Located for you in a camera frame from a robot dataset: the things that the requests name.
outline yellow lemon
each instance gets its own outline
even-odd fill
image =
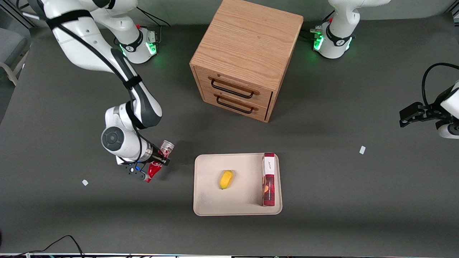
[[[225,170],[225,172],[223,172],[222,178],[220,178],[220,188],[228,188],[231,184],[231,181],[233,181],[233,171]]]

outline plastic tray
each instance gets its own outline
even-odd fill
[[[274,179],[275,206],[262,206],[263,153],[199,155],[195,160],[193,210],[199,216],[276,215],[282,210],[279,158]],[[219,182],[225,170],[234,173],[227,189]]]

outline gray table surface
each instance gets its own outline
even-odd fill
[[[434,122],[398,125],[425,69],[457,63],[450,15],[363,21],[339,60],[298,41],[270,123],[201,100],[188,62],[205,29],[164,28],[159,55],[134,66],[164,111],[142,133],[176,144],[149,184],[100,143],[105,110],[128,100],[122,84],[71,64],[49,31],[35,35],[0,126],[2,252],[71,234],[85,252],[459,257],[459,142]],[[458,78],[433,70],[428,99]],[[193,213],[196,156],[265,151],[280,159],[279,215]]]

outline chair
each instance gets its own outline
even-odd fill
[[[13,31],[0,28],[0,67],[6,72],[8,79],[17,85],[17,75],[22,69],[28,51],[27,39]]]

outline drawer handle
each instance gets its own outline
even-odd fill
[[[252,107],[252,108],[250,109],[250,111],[247,111],[247,110],[240,109],[240,108],[238,108],[238,107],[234,107],[234,106],[232,106],[232,105],[228,105],[228,104],[226,104],[226,103],[220,102],[220,101],[218,101],[219,99],[220,99],[220,96],[217,96],[217,103],[218,103],[218,104],[220,104],[220,105],[222,105],[222,106],[225,106],[225,107],[232,108],[232,109],[237,110],[237,111],[242,112],[242,113],[250,114],[250,113],[252,113],[252,111],[253,111],[253,109],[254,109],[254,108]]]
[[[228,92],[228,93],[231,93],[231,94],[234,94],[236,96],[239,96],[239,97],[242,97],[242,98],[246,98],[246,99],[250,99],[253,97],[253,91],[250,95],[244,95],[244,94],[241,94],[239,92],[235,92],[235,91],[232,91],[232,90],[228,90],[228,89],[225,89],[225,88],[222,88],[222,87],[219,87],[215,84],[213,84],[215,82],[215,79],[212,79],[212,81],[210,82],[210,85],[212,85],[213,88],[215,89],[218,89],[218,90],[221,90],[221,91],[224,91],[224,92]]]

